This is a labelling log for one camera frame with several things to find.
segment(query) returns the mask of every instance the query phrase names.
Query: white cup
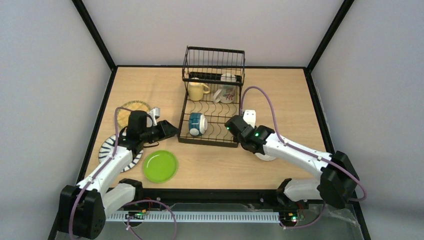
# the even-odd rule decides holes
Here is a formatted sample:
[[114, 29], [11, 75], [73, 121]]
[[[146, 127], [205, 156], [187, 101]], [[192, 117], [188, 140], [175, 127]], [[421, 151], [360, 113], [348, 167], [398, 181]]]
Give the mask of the white cup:
[[[221, 75], [221, 81], [235, 83], [237, 78], [234, 74], [224, 73]], [[216, 92], [213, 94], [213, 102], [221, 102], [223, 104], [230, 104], [234, 102], [237, 94], [237, 86], [220, 84]]]

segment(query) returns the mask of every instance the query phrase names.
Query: striped plate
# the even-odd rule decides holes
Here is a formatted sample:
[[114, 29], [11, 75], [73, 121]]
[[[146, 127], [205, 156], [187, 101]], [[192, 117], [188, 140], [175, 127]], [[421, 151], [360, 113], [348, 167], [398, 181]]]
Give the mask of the striped plate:
[[[114, 149], [115, 146], [115, 135], [110, 136], [106, 141], [103, 142], [103, 144], [100, 147], [100, 150], [98, 151], [98, 161], [101, 163], [104, 160], [106, 160], [106, 157], [108, 154]], [[128, 164], [124, 169], [122, 169], [121, 173], [126, 172], [134, 166], [139, 163], [140, 159], [142, 158], [144, 150], [141, 150], [137, 156], [132, 160], [130, 164]]]

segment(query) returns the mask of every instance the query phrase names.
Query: black wire dish rack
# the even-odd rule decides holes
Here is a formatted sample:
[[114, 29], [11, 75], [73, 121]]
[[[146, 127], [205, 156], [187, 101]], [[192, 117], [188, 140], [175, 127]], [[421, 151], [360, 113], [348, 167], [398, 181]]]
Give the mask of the black wire dish rack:
[[[222, 75], [231, 74], [235, 81], [221, 81]], [[185, 98], [179, 121], [180, 143], [199, 144], [236, 148], [239, 143], [233, 138], [224, 124], [239, 114], [242, 87], [245, 81], [245, 51], [209, 47], [188, 46], [182, 67], [182, 80], [185, 83]], [[191, 100], [189, 83], [204, 83], [210, 93], [200, 100]], [[233, 102], [214, 102], [214, 94], [225, 85], [235, 86]], [[201, 113], [207, 120], [207, 129], [201, 136], [189, 132], [191, 113]]]

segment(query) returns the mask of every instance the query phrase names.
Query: blue and white bowl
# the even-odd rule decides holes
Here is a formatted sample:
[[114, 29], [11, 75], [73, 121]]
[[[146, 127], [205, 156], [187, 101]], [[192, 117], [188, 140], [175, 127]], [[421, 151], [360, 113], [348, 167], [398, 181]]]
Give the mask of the blue and white bowl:
[[193, 137], [203, 135], [208, 129], [208, 121], [200, 112], [193, 112], [188, 119], [188, 131]]

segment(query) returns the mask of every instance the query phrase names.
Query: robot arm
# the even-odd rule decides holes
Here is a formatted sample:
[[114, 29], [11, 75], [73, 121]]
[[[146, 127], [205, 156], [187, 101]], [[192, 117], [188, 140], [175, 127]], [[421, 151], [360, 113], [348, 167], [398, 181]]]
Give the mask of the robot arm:
[[281, 136], [283, 143], [273, 129], [263, 125], [255, 127], [256, 120], [252, 119], [252, 116], [255, 116], [252, 114], [253, 110], [246, 110], [246, 112], [244, 117], [236, 115], [225, 123], [227, 129], [245, 150], [265, 160], [272, 157], [284, 159], [313, 176], [311, 179], [284, 180], [277, 189], [280, 203], [322, 199], [335, 208], [345, 208], [357, 184], [321, 159], [331, 160], [358, 178], [346, 154], [340, 151], [335, 154], [320, 152]]
[[84, 186], [73, 218], [72, 230], [75, 235], [95, 239], [103, 229], [106, 218], [132, 200], [141, 198], [142, 183], [131, 179], [123, 179], [108, 192], [110, 185], [125, 166], [130, 164], [137, 154], [143, 150], [145, 143], [155, 143], [175, 136], [180, 130], [168, 121], [156, 121], [160, 109], [155, 107], [149, 113], [132, 111], [128, 118], [126, 134], [117, 139], [116, 152], [109, 153], [106, 161], [76, 186], [67, 185], [60, 193], [58, 211], [58, 229], [68, 233], [71, 209]]

